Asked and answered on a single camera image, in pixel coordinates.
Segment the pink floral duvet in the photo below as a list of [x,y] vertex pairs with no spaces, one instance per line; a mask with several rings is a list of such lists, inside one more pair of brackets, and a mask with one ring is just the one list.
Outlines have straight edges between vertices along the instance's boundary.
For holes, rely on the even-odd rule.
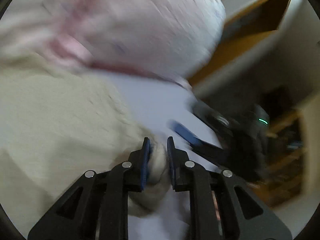
[[1,0],[1,55],[186,86],[220,42],[221,0]]

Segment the white bed sheet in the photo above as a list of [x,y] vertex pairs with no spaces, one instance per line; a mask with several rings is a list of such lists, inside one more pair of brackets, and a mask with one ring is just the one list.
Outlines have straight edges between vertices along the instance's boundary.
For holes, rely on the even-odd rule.
[[[117,74],[97,75],[97,77],[114,86],[133,117],[149,129],[163,146],[165,146],[168,137],[174,136],[174,132],[169,127],[171,121],[182,123],[204,141],[213,145],[219,144],[214,132],[191,113],[190,108],[195,102],[192,92],[173,83],[139,77]],[[9,212],[2,202],[1,204],[14,226],[22,235],[26,236],[56,200],[43,213],[39,214],[34,212]]]

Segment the orange wooden headboard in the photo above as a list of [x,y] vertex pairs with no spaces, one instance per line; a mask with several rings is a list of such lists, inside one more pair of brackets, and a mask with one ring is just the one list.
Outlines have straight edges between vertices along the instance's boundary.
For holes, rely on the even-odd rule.
[[226,21],[212,59],[189,83],[195,87],[227,64],[278,32],[291,0],[222,0]]

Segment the beige knit sweater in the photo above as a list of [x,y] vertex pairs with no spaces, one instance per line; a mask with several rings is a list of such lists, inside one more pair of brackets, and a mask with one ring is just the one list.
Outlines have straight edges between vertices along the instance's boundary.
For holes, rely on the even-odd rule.
[[164,146],[138,122],[114,86],[52,67],[36,55],[1,59],[1,202],[43,213],[86,169],[103,172],[151,141],[132,212],[157,209],[169,188]]

